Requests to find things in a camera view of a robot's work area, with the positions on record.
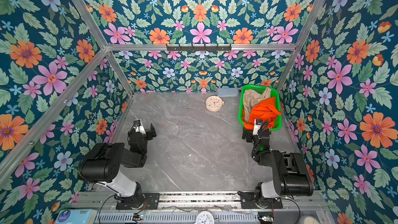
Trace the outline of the pink round alarm clock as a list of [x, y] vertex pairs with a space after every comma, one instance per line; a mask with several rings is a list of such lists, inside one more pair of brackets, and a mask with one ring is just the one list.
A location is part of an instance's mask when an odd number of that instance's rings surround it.
[[224, 101], [218, 96], [210, 96], [206, 99], [205, 106], [210, 112], [218, 112], [222, 109]]

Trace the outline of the black wall hook rail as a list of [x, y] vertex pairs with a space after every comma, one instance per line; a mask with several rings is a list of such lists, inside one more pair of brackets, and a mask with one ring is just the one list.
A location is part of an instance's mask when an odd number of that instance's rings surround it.
[[218, 51], [231, 51], [232, 45], [220, 45], [220, 44], [203, 44], [203, 45], [166, 45], [167, 51], [186, 51], [186, 52], [196, 52], [196, 51], [208, 51], [208, 52], [218, 52]]

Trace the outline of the white clock at bottom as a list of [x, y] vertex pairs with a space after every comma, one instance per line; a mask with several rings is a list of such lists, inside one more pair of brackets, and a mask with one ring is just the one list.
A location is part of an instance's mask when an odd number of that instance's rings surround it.
[[215, 218], [209, 211], [201, 211], [198, 213], [195, 224], [214, 224]]

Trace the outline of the blue tissue pack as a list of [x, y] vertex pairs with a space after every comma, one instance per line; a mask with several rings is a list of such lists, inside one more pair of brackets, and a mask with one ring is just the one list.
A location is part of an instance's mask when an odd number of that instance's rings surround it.
[[94, 209], [65, 209], [60, 211], [55, 224], [93, 224], [96, 216]]

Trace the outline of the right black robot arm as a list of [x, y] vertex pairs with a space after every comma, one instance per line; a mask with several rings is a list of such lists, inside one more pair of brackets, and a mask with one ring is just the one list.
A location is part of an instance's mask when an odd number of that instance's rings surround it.
[[243, 138], [252, 142], [251, 157], [260, 166], [271, 168], [272, 179], [255, 188], [254, 202], [266, 208], [281, 197], [305, 196], [314, 193], [314, 184], [300, 153], [286, 153], [270, 148], [269, 121], [255, 119], [252, 130], [244, 129]]

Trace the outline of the green plastic basket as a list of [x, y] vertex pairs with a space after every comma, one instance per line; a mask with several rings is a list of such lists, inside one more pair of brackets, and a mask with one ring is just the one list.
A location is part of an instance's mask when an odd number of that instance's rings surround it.
[[255, 120], [269, 121], [270, 131], [282, 126], [282, 110], [277, 90], [257, 85], [245, 85], [241, 90], [238, 120], [248, 130], [253, 130]]

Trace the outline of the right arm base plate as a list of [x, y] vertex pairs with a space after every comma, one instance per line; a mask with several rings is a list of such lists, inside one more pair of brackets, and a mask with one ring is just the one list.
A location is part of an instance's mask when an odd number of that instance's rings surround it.
[[264, 198], [258, 192], [238, 191], [242, 209], [282, 209], [282, 202], [275, 198]]

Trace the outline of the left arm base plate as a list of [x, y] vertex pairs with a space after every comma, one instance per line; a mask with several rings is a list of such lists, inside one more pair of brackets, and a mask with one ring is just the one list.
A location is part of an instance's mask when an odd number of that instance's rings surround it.
[[160, 202], [159, 193], [144, 193], [137, 196], [124, 197], [118, 200], [116, 210], [154, 210]]

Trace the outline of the round beige object bottom right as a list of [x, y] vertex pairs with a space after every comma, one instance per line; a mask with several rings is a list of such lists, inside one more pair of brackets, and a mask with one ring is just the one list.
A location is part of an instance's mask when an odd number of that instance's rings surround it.
[[320, 222], [313, 216], [303, 215], [298, 219], [297, 224], [320, 224]]

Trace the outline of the aluminium mounting rail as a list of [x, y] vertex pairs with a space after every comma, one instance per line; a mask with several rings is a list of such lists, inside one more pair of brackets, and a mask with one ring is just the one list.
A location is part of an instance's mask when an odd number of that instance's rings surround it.
[[[240, 196], [237, 191], [165, 191], [159, 192], [160, 202], [157, 209], [232, 209], [241, 210]], [[310, 197], [281, 197], [278, 201], [282, 209], [300, 209], [302, 211], [328, 210], [329, 206], [320, 191]], [[118, 201], [111, 192], [84, 192], [78, 197], [73, 208], [89, 207], [94, 209], [116, 210]]]

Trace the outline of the beige shorts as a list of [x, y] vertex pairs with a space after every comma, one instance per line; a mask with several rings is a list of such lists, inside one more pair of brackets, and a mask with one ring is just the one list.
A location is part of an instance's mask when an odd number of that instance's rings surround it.
[[243, 97], [244, 122], [249, 122], [250, 113], [253, 108], [262, 101], [269, 99], [271, 97], [271, 92], [270, 88], [266, 88], [262, 93], [259, 93], [254, 89], [245, 90]]

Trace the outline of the grey rectangular box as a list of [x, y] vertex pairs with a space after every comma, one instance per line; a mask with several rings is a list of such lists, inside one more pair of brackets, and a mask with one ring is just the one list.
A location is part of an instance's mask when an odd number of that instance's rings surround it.
[[239, 96], [239, 89], [237, 88], [219, 88], [217, 89], [218, 97], [236, 97]]

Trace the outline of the orange shorts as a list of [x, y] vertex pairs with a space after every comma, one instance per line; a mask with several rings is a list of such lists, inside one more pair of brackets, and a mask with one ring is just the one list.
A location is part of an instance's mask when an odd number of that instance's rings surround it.
[[240, 120], [246, 129], [252, 130], [254, 128], [255, 119], [269, 121], [268, 128], [271, 131], [277, 131], [282, 126], [282, 112], [280, 111], [280, 103], [276, 97], [271, 97], [259, 103], [253, 108], [250, 113], [249, 122], [244, 122], [243, 107], [241, 110]]

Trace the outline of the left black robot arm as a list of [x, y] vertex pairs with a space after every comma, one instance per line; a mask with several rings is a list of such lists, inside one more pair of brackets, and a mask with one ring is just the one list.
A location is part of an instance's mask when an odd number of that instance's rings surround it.
[[144, 167], [147, 161], [148, 142], [156, 136], [153, 125], [146, 130], [141, 120], [135, 120], [127, 134], [130, 148], [125, 148], [124, 143], [95, 145], [79, 165], [79, 179], [114, 192], [114, 198], [118, 201], [117, 209], [144, 207], [146, 197], [141, 185], [130, 180], [120, 168]]

